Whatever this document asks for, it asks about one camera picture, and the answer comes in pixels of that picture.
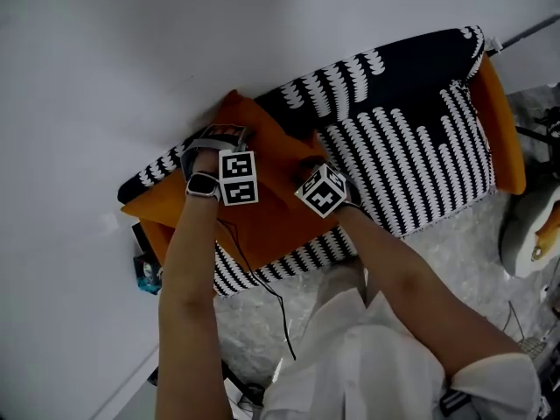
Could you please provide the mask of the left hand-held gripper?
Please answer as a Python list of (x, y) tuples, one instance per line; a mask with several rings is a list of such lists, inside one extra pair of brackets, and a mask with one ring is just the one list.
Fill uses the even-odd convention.
[(180, 158), (187, 184), (192, 176), (193, 162), (198, 150), (219, 152), (219, 172), (213, 174), (220, 181), (221, 201), (226, 207), (256, 203), (258, 188), (256, 161), (247, 146), (248, 130), (235, 125), (210, 125), (186, 148)]

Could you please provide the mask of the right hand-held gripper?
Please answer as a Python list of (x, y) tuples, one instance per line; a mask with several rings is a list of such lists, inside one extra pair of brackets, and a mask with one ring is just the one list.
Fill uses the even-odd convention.
[(298, 163), (295, 196), (322, 219), (340, 207), (361, 208), (354, 181), (324, 157), (307, 157)]

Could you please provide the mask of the person's left forearm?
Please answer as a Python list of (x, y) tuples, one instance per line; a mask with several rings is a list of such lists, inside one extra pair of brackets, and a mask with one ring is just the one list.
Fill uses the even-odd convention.
[(189, 195), (164, 261), (156, 420), (231, 420), (214, 310), (216, 198)]

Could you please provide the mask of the person's right forearm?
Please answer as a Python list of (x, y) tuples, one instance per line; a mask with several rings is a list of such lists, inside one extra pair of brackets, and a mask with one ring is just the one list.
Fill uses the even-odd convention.
[(395, 315), (434, 354), (447, 376), (485, 358), (521, 351), (455, 297), (416, 251), (360, 209), (343, 206), (336, 218)]

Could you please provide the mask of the orange sofa with striped cover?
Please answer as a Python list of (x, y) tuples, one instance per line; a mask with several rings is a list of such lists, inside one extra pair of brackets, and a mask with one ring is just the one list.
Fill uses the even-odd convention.
[[(315, 131), (326, 159), (357, 185), (364, 212), (402, 237), (494, 186), (469, 89), (484, 43), (477, 25), (435, 31), (355, 54), (252, 100), (292, 137)], [(216, 242), (213, 287), (227, 297), (355, 253), (338, 225), (254, 269)]]

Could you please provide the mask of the person's left hand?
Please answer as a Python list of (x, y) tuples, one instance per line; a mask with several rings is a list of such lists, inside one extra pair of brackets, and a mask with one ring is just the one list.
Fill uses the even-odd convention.
[(219, 152), (217, 150), (201, 149), (192, 165), (192, 172), (219, 172)]

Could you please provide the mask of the person's light trousers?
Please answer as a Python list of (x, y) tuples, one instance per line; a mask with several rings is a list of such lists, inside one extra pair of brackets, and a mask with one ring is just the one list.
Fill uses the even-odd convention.
[(342, 321), (356, 320), (366, 311), (366, 269), (361, 262), (343, 262), (332, 266), (319, 289), (313, 316)]

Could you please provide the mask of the teal box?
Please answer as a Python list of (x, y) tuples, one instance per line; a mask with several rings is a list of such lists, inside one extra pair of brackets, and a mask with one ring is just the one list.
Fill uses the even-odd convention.
[(136, 283), (141, 291), (157, 295), (162, 287), (163, 269), (158, 260), (149, 254), (142, 254), (133, 259)]

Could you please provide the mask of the person's white shirt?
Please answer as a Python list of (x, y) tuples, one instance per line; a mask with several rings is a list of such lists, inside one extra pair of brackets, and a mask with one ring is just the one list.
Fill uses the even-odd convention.
[(536, 420), (531, 359), (507, 353), (446, 378), (382, 294), (356, 320), (312, 315), (297, 358), (263, 399), (262, 420)]

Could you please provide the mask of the grey white cushion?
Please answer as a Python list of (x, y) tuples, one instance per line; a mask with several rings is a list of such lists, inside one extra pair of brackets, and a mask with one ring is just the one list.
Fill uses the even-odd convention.
[(560, 256), (560, 235), (550, 255), (533, 261), (536, 232), (550, 216), (554, 204), (560, 200), (560, 181), (548, 180), (522, 196), (504, 227), (500, 242), (500, 258), (512, 277), (526, 278), (543, 270)]

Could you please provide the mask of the orange fabric bundle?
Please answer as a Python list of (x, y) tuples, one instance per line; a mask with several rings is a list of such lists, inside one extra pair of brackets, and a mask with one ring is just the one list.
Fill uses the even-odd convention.
[(550, 255), (550, 251), (557, 243), (560, 235), (560, 200), (557, 201), (550, 212), (549, 218), (543, 226), (535, 233), (535, 247), (532, 260), (541, 260)]

